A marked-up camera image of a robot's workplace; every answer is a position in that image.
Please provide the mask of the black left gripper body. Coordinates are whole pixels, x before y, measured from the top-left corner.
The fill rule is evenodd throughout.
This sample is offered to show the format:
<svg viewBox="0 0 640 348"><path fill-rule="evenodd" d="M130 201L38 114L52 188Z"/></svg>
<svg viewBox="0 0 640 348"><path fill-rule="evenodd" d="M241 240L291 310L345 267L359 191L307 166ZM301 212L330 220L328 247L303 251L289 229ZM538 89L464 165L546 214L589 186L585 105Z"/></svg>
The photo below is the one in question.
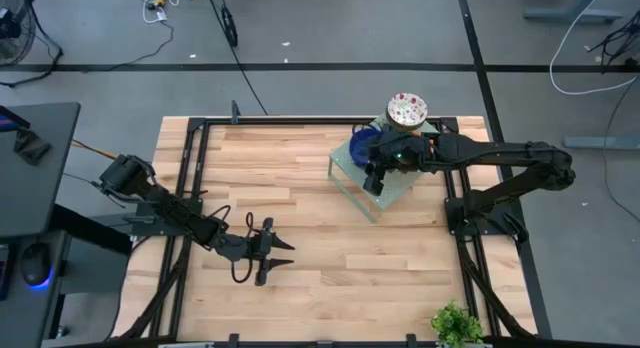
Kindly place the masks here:
<svg viewBox="0 0 640 348"><path fill-rule="evenodd" d="M260 229L254 227L254 217L247 217L247 225L250 228L250 252L249 258L251 261L259 263L255 275L255 285L264 286L267 282L267 260L268 255L271 253L271 234L273 233L274 219L267 217L264 219Z"/></svg>

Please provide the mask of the small green plant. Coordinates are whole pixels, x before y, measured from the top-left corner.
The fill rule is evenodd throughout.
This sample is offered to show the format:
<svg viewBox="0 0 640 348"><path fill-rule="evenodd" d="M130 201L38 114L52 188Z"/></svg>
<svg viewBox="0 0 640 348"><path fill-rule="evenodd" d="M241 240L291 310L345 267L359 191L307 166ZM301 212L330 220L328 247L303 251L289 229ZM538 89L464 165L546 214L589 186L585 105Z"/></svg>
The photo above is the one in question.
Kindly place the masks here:
<svg viewBox="0 0 640 348"><path fill-rule="evenodd" d="M483 330L480 320L468 309L450 301L431 318L430 324L439 342L450 348L464 348L467 343L481 344Z"/></svg>

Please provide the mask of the black side desk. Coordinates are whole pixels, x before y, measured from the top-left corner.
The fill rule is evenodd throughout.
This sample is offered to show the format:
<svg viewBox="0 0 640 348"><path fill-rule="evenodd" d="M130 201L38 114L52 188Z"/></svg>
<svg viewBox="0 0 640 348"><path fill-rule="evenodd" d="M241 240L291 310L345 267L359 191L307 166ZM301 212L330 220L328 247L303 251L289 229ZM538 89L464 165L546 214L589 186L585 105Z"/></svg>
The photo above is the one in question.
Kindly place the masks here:
<svg viewBox="0 0 640 348"><path fill-rule="evenodd" d="M38 164L13 151L16 134L0 133L0 239L47 230L80 112L77 102L11 106L50 145Z"/></svg>

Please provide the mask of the black aluminium table frame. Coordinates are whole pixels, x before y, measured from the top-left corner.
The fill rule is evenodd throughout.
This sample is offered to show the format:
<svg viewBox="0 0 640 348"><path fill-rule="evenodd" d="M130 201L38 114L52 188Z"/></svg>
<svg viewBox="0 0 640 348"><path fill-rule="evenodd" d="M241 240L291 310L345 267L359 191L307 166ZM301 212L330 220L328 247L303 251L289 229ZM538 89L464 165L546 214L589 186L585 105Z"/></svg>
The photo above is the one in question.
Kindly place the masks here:
<svg viewBox="0 0 640 348"><path fill-rule="evenodd" d="M228 206L235 234L246 231L248 213L272 217L294 250L276 252L293 263L272 270L259 287L245 263L192 247L152 334L242 343L433 341L430 320L450 301L477 316L485 333L506 333L462 270L445 213L447 200L497 184L496 170L426 174L371 223L328 177L329 154L354 123L163 120L153 157L162 185L198 190L208 213Z"/></svg>

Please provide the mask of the black phone stand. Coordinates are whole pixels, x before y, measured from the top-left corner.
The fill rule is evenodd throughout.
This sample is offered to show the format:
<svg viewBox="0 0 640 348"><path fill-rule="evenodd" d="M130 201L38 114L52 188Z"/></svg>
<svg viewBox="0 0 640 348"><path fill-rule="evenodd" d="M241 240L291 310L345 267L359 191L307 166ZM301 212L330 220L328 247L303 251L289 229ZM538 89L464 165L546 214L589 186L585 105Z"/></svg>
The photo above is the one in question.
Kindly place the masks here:
<svg viewBox="0 0 640 348"><path fill-rule="evenodd" d="M27 129L16 131L13 151L26 163L37 166L50 148L51 145L33 131Z"/></svg>

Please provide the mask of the dark tablet device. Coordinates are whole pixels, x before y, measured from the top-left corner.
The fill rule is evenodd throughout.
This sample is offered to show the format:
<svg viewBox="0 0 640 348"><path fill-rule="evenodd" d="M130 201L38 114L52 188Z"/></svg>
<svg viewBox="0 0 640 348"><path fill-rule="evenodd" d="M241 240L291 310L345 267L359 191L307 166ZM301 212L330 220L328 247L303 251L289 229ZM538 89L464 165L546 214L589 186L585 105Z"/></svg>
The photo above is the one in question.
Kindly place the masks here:
<svg viewBox="0 0 640 348"><path fill-rule="evenodd" d="M27 120L0 105L0 132L29 130L30 127Z"/></svg>

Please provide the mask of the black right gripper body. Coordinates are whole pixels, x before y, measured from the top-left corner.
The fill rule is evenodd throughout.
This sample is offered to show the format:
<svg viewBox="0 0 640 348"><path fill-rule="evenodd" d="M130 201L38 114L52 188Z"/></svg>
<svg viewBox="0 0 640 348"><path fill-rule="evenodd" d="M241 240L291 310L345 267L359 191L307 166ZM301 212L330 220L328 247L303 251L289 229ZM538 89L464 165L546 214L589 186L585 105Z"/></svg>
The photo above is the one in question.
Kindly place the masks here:
<svg viewBox="0 0 640 348"><path fill-rule="evenodd" d="M363 189L380 196L387 172L426 172L428 143L421 135L408 132L386 131L367 146L368 162Z"/></svg>

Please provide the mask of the green perforated metal rack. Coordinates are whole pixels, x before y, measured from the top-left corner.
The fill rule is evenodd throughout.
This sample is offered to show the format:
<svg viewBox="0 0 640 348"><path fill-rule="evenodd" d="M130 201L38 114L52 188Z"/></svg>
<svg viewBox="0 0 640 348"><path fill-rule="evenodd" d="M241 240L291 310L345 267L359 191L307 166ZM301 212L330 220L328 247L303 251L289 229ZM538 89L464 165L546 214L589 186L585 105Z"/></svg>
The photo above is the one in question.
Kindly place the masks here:
<svg viewBox="0 0 640 348"><path fill-rule="evenodd" d="M365 118L363 123L354 123L347 130L346 141L329 154L329 179L371 223L375 223L387 208L406 196L410 188L426 179L426 174L422 172L394 171L387 173L382 179L384 187L380 196L371 195L363 189L367 174L352 159L351 138L360 131L372 135L375 131L381 131L385 125L389 125L385 114Z"/></svg>

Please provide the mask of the black mouse with blue light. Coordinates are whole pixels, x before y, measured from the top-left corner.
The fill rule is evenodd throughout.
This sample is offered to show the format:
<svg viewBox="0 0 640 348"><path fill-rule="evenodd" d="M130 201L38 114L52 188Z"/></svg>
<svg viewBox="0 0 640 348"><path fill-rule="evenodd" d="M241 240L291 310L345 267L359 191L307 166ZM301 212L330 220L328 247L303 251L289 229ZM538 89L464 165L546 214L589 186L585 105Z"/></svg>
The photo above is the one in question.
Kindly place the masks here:
<svg viewBox="0 0 640 348"><path fill-rule="evenodd" d="M53 275L50 245L44 242L29 245L21 255L20 272L30 289L46 289Z"/></svg>

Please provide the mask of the grey table foot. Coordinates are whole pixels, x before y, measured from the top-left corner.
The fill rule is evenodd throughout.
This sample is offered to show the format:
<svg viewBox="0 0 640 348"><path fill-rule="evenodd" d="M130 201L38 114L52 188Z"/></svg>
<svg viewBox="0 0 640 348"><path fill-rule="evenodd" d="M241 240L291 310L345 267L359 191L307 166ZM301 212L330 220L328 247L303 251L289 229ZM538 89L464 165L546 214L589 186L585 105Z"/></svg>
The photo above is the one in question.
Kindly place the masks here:
<svg viewBox="0 0 640 348"><path fill-rule="evenodd" d="M612 24L623 18L612 10L593 9L596 0L573 0L561 8L528 8L523 18L547 23Z"/></svg>
<svg viewBox="0 0 640 348"><path fill-rule="evenodd" d="M640 151L640 136L565 136L563 145L572 149Z"/></svg>

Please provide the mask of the black floor fan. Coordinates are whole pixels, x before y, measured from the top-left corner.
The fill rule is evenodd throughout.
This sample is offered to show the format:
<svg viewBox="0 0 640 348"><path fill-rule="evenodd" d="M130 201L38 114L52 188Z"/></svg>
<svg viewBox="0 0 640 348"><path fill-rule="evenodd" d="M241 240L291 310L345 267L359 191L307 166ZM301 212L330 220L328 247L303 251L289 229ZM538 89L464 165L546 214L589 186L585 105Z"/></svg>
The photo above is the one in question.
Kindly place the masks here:
<svg viewBox="0 0 640 348"><path fill-rule="evenodd" d="M51 63L39 75L0 86L14 89L40 81L51 75L60 58L62 47L44 30L34 8L35 0L0 0L0 70L17 66L31 51L34 41L47 48Z"/></svg>

